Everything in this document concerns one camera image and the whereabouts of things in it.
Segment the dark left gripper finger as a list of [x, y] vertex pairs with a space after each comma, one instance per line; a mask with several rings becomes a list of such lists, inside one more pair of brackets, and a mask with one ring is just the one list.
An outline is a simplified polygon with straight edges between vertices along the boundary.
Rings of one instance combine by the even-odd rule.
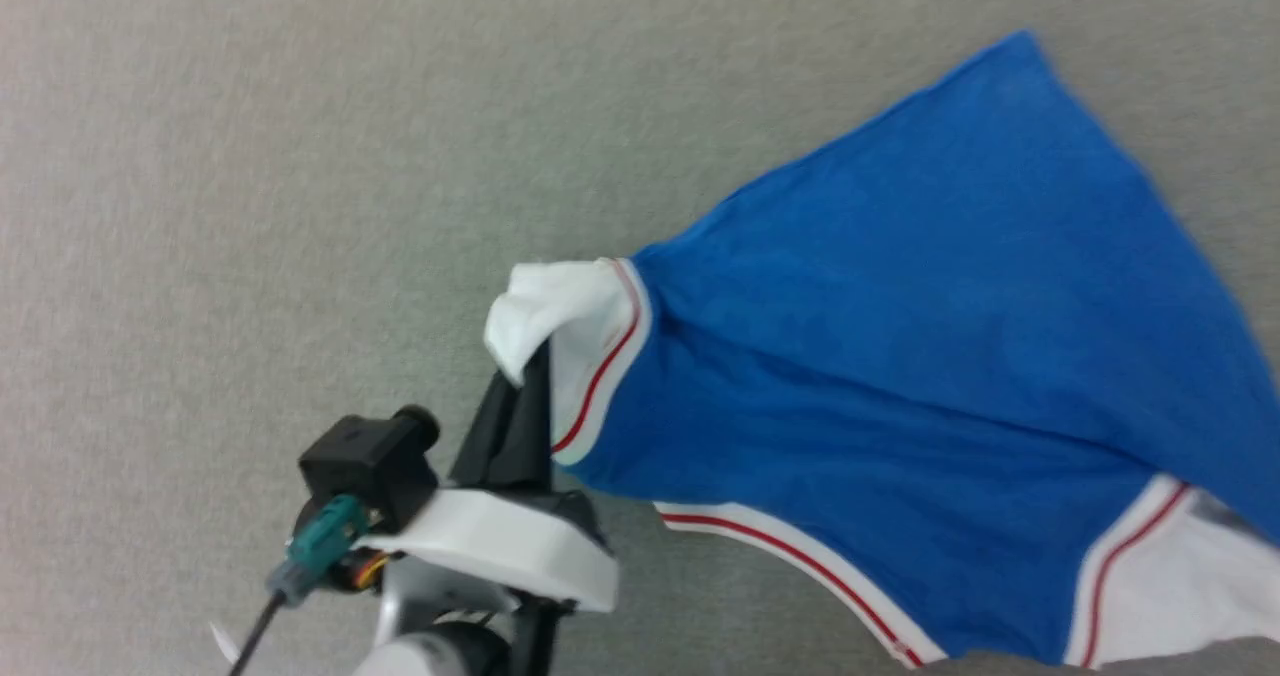
[[517, 488], [532, 484], [532, 402], [495, 373], [451, 469], [456, 487]]
[[520, 475], [530, 489], [549, 489], [550, 344], [543, 342], [524, 370], [520, 396]]

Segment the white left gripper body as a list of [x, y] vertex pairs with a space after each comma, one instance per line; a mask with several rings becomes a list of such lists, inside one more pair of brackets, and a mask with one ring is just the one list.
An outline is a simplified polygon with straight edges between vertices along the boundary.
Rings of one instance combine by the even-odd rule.
[[620, 590], [618, 562], [586, 529], [492, 492], [440, 490], [399, 533], [360, 545], [394, 557], [385, 595], [443, 609], [503, 613], [526, 594], [609, 613]]

